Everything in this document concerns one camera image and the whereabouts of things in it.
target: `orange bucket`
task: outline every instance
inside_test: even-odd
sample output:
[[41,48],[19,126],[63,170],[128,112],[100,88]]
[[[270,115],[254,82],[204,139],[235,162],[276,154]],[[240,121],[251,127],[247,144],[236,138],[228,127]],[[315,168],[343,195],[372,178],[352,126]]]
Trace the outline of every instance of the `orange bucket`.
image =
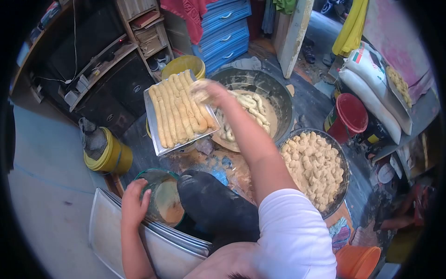
[[345,245],[336,253],[337,276],[344,279],[367,279],[380,259],[379,247]]

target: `yellow bucket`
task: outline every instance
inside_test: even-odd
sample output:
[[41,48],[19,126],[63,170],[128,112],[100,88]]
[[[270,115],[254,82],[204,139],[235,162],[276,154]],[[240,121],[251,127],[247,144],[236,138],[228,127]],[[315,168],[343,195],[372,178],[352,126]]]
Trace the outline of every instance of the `yellow bucket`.
[[105,147],[104,152],[96,161],[88,157],[84,151],[84,162],[92,171],[113,172],[118,175],[123,175],[132,165],[132,150],[127,145],[119,142],[118,139],[111,134],[109,129],[105,127],[101,127],[101,129],[107,137],[107,146]]
[[161,71],[161,78],[167,79],[171,74],[179,74],[187,69],[192,70],[197,79],[205,77],[206,66],[204,62],[197,56],[184,55],[169,62]]

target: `speaker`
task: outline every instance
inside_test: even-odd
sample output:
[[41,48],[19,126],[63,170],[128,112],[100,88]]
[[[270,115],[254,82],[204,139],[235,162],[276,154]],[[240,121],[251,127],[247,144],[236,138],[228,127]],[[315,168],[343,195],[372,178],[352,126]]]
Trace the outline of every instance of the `speaker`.
[[139,55],[133,51],[119,61],[88,92],[78,112],[120,137],[145,113],[143,92],[155,84]]
[[100,83],[136,118],[145,113],[144,90],[155,84],[135,51],[110,69]]

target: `gray cloth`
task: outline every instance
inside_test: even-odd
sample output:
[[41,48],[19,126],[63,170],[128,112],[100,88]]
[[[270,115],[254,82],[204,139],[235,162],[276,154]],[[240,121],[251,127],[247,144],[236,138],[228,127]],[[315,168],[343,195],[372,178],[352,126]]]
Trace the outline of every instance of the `gray cloth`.
[[107,147],[107,137],[104,131],[85,117],[79,119],[79,128],[85,153],[97,161]]
[[257,57],[253,56],[251,58],[235,60],[232,63],[221,66],[220,69],[228,67],[234,67],[240,70],[261,70],[262,62]]

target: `yellow cloth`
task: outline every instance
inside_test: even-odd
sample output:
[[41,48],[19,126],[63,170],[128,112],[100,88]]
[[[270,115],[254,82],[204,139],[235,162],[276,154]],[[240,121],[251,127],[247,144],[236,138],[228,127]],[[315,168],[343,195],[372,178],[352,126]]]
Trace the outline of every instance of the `yellow cloth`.
[[359,48],[368,0],[353,0],[350,13],[342,26],[331,50],[335,55],[347,57],[352,50]]

